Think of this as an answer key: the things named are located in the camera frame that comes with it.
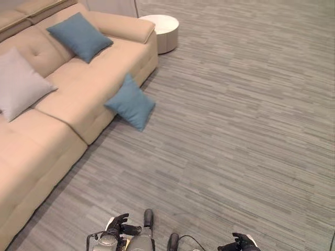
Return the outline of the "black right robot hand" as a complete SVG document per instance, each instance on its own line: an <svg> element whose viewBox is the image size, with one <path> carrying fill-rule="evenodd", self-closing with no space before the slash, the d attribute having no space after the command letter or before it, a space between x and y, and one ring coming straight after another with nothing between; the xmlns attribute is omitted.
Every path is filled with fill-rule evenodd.
<svg viewBox="0 0 335 251"><path fill-rule="evenodd" d="M219 246L219 251L260 251L256 241L250 234L233 233L234 242Z"/></svg>

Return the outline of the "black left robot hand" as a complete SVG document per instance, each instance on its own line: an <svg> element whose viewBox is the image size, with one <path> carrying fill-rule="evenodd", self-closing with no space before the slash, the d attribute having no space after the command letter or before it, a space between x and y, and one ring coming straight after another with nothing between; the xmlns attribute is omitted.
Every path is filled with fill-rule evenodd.
<svg viewBox="0 0 335 251"><path fill-rule="evenodd" d="M126 234L130 236L139 235L142 231L141 226L134 226L126 224L128 221L129 213L121 214L114 217L106 227L106 232L113 235L117 240L120 239L121 235Z"/></svg>

